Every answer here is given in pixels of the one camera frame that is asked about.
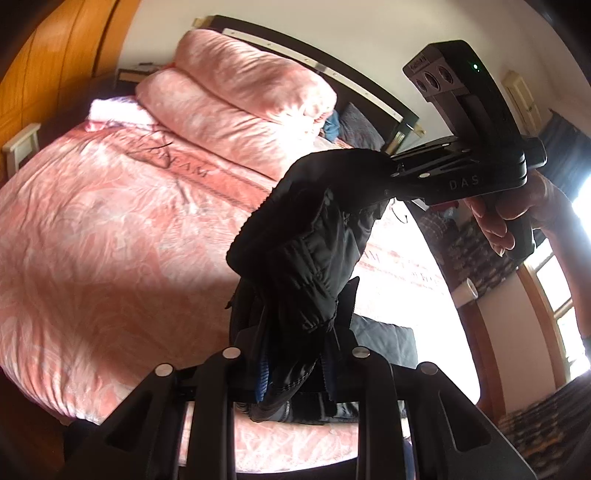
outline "metal screw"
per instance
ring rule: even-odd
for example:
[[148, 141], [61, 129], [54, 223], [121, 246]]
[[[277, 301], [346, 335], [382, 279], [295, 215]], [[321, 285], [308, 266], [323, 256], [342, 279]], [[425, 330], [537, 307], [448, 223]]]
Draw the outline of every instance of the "metal screw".
[[238, 358], [241, 353], [242, 352], [240, 351], [239, 348], [237, 348], [235, 346], [229, 346], [228, 348], [226, 348], [222, 352], [222, 355], [223, 355], [224, 358], [227, 358], [228, 360], [231, 360], [233, 358]]
[[355, 358], [369, 357], [369, 350], [366, 349], [364, 346], [356, 346], [355, 348], [353, 348], [352, 353]]
[[425, 375], [435, 375], [437, 372], [439, 372], [439, 367], [431, 362], [423, 362], [420, 365], [420, 368], [421, 372], [423, 372]]
[[173, 372], [174, 368], [171, 364], [160, 364], [154, 369], [154, 373], [159, 377], [167, 377]]

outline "zipper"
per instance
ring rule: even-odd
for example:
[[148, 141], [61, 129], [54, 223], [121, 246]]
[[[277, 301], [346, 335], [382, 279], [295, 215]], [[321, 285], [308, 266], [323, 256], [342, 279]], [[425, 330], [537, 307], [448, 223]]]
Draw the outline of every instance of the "zipper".
[[283, 412], [283, 416], [281, 417], [280, 422], [287, 421], [287, 419], [290, 416], [290, 410], [291, 410], [291, 405], [290, 405], [290, 401], [288, 400], [285, 402], [285, 411]]

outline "blue cloth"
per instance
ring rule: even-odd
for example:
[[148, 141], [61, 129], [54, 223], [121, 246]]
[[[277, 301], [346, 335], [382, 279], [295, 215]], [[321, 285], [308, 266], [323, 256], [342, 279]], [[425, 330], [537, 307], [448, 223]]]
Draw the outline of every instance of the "blue cloth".
[[329, 142], [334, 142], [339, 136], [339, 113], [336, 110], [333, 110], [332, 115], [326, 119], [324, 122], [324, 126], [322, 127], [324, 130], [324, 137]]

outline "nightstand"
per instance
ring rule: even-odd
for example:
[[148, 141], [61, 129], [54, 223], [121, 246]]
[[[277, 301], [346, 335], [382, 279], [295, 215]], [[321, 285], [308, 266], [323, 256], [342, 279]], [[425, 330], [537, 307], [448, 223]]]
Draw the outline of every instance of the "nightstand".
[[135, 95], [135, 86], [148, 75], [158, 71], [162, 65], [140, 63], [134, 67], [117, 70], [115, 92], [118, 96]]

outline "bed frame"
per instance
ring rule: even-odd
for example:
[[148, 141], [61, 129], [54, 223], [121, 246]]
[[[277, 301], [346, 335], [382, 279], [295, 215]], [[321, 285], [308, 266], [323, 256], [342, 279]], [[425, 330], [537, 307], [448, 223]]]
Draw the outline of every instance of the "bed frame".
[[261, 50], [295, 60], [320, 75], [337, 94], [336, 110], [350, 103], [367, 117], [386, 141], [384, 150], [393, 154], [414, 129], [418, 116], [394, 95], [339, 59], [270, 28], [237, 18], [215, 15], [201, 28], [237, 38]]

